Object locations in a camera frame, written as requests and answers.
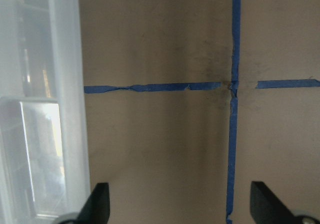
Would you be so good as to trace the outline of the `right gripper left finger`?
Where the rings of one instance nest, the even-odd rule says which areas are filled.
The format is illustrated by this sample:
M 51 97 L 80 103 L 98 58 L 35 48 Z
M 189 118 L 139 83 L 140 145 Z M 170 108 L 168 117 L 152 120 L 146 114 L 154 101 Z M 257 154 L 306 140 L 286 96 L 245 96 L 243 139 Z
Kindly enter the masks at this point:
M 105 224 L 110 217 L 110 191 L 107 182 L 96 184 L 75 223 Z

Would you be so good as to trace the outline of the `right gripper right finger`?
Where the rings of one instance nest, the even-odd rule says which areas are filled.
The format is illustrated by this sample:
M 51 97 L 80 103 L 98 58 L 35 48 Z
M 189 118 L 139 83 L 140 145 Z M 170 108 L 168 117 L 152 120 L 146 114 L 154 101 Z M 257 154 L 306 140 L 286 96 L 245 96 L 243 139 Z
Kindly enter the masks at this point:
M 250 213 L 255 223 L 294 223 L 291 211 L 262 181 L 252 181 L 250 186 Z

